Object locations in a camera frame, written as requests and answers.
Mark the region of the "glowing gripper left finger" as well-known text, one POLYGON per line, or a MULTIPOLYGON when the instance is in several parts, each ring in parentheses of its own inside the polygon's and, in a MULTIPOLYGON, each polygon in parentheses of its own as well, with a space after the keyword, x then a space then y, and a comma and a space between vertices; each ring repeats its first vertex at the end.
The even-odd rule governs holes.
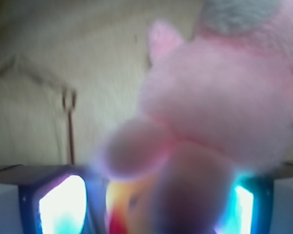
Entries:
POLYGON ((105 234, 107 182, 72 165, 0 165, 0 234, 105 234))

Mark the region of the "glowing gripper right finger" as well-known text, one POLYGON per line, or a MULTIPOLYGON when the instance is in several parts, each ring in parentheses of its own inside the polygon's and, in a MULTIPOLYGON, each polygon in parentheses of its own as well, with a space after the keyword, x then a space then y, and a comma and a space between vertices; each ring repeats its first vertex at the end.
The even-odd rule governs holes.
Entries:
POLYGON ((216 234, 293 234, 293 162, 235 183, 216 234))

